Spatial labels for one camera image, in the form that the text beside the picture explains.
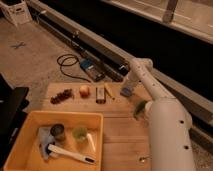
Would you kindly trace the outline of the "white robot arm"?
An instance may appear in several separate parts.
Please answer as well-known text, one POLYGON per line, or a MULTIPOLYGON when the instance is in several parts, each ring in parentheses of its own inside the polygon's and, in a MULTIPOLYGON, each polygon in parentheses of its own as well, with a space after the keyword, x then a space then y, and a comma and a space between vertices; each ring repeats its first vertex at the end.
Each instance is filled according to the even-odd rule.
POLYGON ((148 102, 151 171, 196 171, 189 129, 192 118, 181 102, 152 74, 149 58, 133 58, 121 94, 130 97, 142 82, 148 102))

